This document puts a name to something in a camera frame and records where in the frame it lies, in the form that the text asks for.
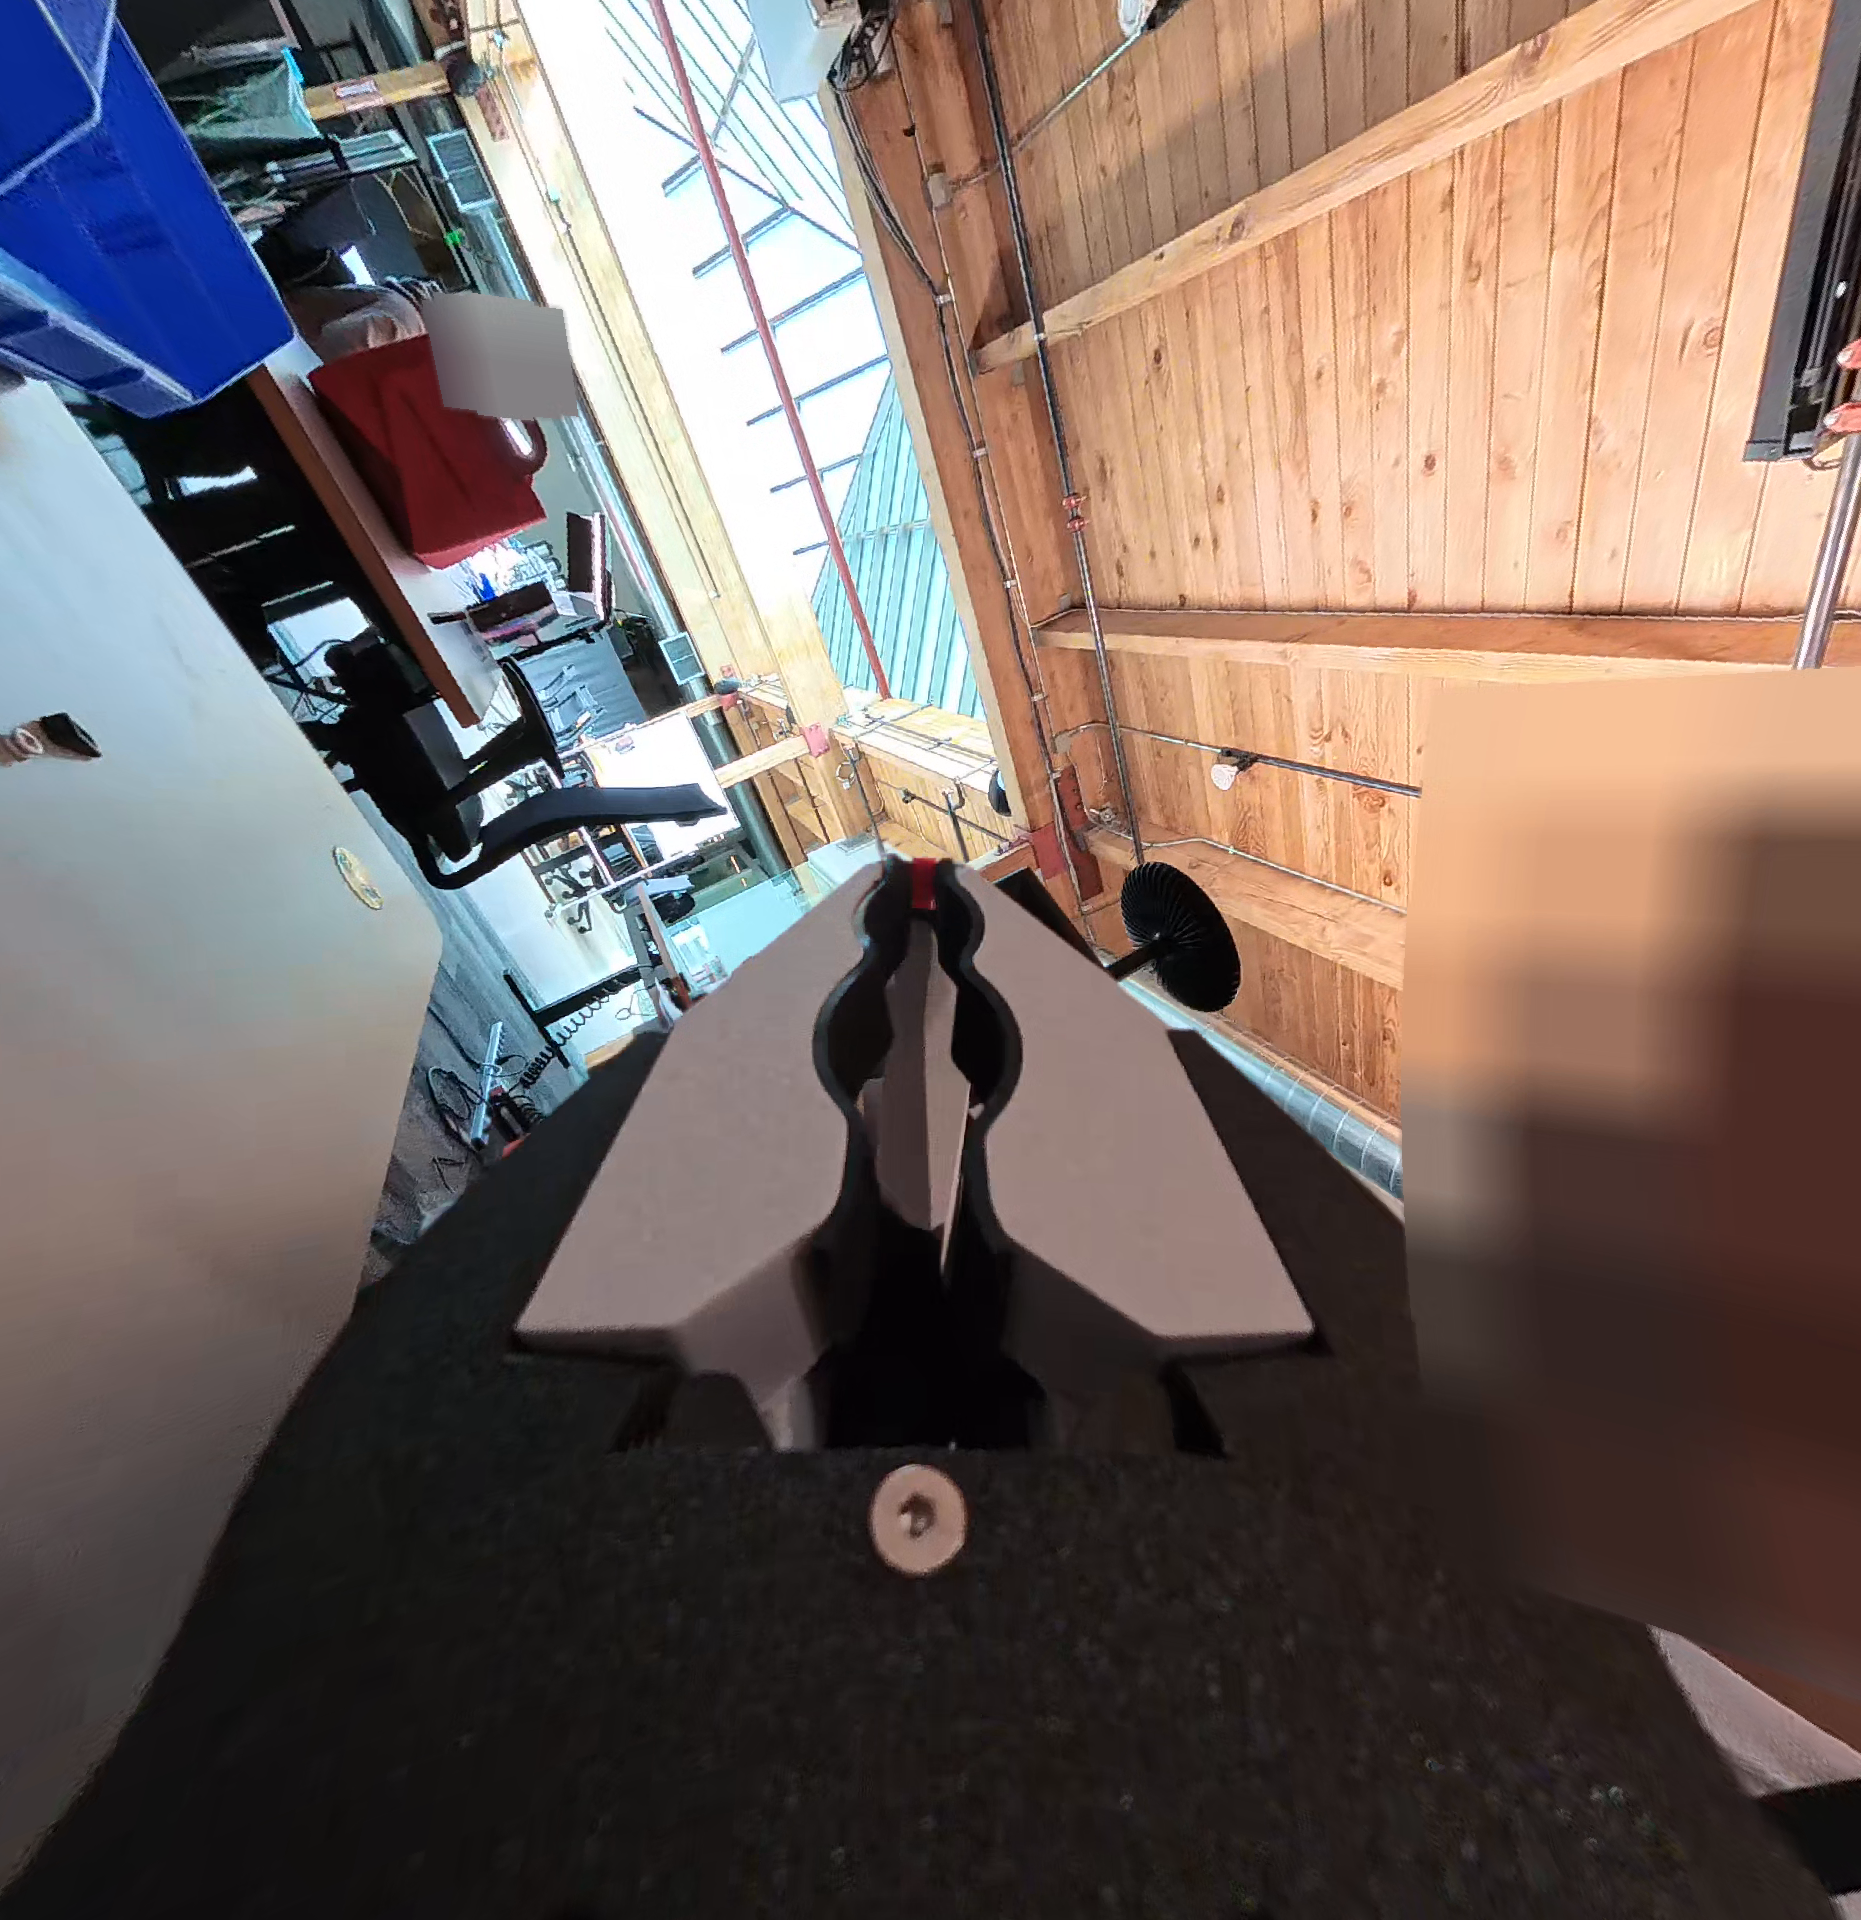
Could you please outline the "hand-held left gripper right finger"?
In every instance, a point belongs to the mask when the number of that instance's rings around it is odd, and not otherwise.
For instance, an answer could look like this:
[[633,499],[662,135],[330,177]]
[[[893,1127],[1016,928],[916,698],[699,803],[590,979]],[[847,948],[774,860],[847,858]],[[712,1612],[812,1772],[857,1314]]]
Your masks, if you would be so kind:
[[1163,1023],[1000,886],[929,866],[929,1436],[1224,1449],[1213,1363],[1314,1320]]

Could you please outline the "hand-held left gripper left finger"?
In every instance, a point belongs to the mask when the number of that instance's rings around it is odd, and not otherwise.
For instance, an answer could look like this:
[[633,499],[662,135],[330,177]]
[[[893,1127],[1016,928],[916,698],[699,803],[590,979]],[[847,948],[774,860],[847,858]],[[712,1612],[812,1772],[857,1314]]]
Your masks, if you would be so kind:
[[818,1449],[870,1307],[883,1211],[868,1085],[893,1047],[916,865],[860,866],[669,1032],[515,1338],[731,1377],[777,1449]]

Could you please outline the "black round pleated lamp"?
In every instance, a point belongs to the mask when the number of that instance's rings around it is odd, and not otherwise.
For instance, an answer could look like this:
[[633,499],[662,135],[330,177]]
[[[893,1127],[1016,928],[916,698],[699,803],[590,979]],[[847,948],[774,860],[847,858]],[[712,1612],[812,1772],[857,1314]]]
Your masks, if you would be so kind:
[[1158,989],[1193,1012],[1222,1012],[1241,990],[1241,958],[1231,922],[1179,866],[1141,863],[1124,876],[1117,907],[1134,946],[1105,964],[1110,979],[1150,973]]

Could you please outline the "black office chair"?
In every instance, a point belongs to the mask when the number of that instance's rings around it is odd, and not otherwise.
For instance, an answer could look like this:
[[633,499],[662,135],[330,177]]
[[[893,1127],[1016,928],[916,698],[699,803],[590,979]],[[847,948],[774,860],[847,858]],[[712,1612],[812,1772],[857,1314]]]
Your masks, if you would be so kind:
[[630,825],[691,827],[716,821],[725,808],[699,782],[664,788],[563,785],[483,818],[481,798],[517,772],[563,775],[563,747],[528,676],[503,663],[515,716],[483,751],[464,756],[443,712],[406,667],[402,654],[363,632],[324,654],[344,708],[331,721],[305,721],[300,731],[328,762],[348,770],[402,839],[428,884],[462,892],[477,877],[567,833]]

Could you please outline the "desk with wooden edge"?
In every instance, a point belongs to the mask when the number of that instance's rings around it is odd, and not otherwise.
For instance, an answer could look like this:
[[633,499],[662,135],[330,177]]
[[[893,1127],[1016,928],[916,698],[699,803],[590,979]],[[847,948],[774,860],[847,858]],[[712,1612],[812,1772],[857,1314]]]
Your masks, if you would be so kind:
[[450,714],[476,727],[495,700],[503,669],[462,618],[467,594],[460,577],[424,566],[400,546],[319,407],[308,380],[319,366],[308,343],[292,335],[247,371],[246,391],[356,563],[380,632],[412,652]]

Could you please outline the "red bag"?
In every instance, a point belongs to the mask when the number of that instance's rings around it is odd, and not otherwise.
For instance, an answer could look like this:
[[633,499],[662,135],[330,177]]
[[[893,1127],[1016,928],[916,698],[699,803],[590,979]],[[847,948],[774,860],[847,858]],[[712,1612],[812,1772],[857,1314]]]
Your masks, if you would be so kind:
[[528,422],[517,447],[507,421],[446,407],[424,335],[324,362],[308,382],[421,563],[451,569],[549,518],[534,489],[549,459],[543,428]]

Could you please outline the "red sprinkler pipe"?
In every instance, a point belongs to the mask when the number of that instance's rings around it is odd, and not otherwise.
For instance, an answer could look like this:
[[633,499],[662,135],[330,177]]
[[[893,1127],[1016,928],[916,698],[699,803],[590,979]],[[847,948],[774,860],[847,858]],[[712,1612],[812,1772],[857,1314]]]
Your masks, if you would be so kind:
[[727,199],[724,165],[716,156],[716,149],[712,143],[712,138],[703,124],[702,108],[696,103],[696,90],[694,90],[693,77],[689,72],[687,58],[680,49],[673,19],[669,15],[669,5],[667,3],[653,3],[651,6],[653,6],[653,15],[654,15],[654,28],[657,28],[657,36],[662,40],[664,55],[667,55],[667,61],[669,61],[669,68],[670,68],[670,74],[673,74],[673,82],[678,89],[678,101],[680,101],[684,116],[687,116],[689,138],[693,139],[699,167],[702,167],[702,173],[705,177],[705,185],[711,189],[712,205],[716,207],[721,227],[725,229],[725,249],[731,253],[734,272],[740,276],[740,288],[742,288],[744,299],[746,299],[748,309],[750,309],[752,335],[757,338],[757,343],[763,352],[763,358],[767,362],[770,378],[772,378],[777,401],[778,401],[778,414],[782,414],[784,422],[788,425],[794,452],[798,455],[798,469],[803,474],[815,515],[818,518],[818,529],[822,529],[822,536],[825,542],[825,550],[827,550],[830,562],[833,562],[833,566],[839,574],[839,582],[844,585],[844,598],[846,598],[846,603],[853,612],[853,624],[854,624],[859,643],[864,647],[865,658],[870,662],[870,674],[874,681],[874,689],[879,697],[888,698],[892,694],[892,686],[889,686],[888,673],[883,667],[880,652],[876,647],[876,639],[874,639],[874,632],[870,625],[868,608],[864,605],[860,591],[857,588],[857,582],[853,574],[853,563],[847,559],[847,549],[844,545],[840,527],[839,527],[836,515],[830,506],[825,487],[822,481],[822,469],[815,459],[810,438],[808,438],[803,421],[802,421],[798,395],[791,386],[788,373],[785,373],[784,362],[782,362],[774,322],[770,321],[770,313],[767,313],[766,303],[762,299],[757,278],[752,275],[748,238],[744,237],[744,229],[740,227],[733,204]]

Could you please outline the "metal pole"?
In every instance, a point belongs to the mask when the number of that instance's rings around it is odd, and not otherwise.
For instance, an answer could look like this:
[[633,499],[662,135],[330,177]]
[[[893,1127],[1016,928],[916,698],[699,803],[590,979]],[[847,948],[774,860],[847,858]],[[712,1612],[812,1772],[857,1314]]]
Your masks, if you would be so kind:
[[1861,428],[1842,438],[1835,474],[1831,511],[1810,570],[1797,645],[1790,658],[1790,667],[1797,673],[1821,667],[1831,652],[1831,635],[1837,624],[1842,591],[1861,524]]

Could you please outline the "white ceiling unit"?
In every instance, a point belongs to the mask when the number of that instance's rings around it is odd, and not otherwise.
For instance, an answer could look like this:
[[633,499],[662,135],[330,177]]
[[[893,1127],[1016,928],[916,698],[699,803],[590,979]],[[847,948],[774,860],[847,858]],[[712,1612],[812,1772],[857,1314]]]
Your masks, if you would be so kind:
[[860,3],[746,3],[750,36],[762,52],[770,98],[817,100],[830,71],[864,21]]

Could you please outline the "blue plastic bin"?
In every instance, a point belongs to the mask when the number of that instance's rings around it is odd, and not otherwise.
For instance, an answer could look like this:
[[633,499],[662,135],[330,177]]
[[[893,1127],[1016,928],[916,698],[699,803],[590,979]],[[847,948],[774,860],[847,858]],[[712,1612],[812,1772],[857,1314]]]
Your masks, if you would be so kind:
[[292,316],[108,3],[0,3],[0,366],[189,412]]

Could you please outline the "silver ventilation duct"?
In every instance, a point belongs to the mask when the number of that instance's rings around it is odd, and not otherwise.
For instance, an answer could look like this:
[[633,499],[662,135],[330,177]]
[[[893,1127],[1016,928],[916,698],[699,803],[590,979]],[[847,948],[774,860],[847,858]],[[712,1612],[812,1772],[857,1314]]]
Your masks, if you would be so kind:
[[1211,1028],[1204,1037],[1351,1177],[1403,1209],[1403,1145],[1394,1127],[1360,1107],[1354,1098],[1326,1090],[1302,1068],[1282,1064],[1250,1044],[1226,1039]]

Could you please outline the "black metal frame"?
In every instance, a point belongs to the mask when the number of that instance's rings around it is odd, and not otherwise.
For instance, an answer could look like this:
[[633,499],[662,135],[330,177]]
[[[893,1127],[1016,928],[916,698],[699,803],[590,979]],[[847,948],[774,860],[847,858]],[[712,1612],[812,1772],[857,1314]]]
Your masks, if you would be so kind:
[[1810,101],[1744,457],[1806,459],[1861,335],[1861,3],[1837,3]]

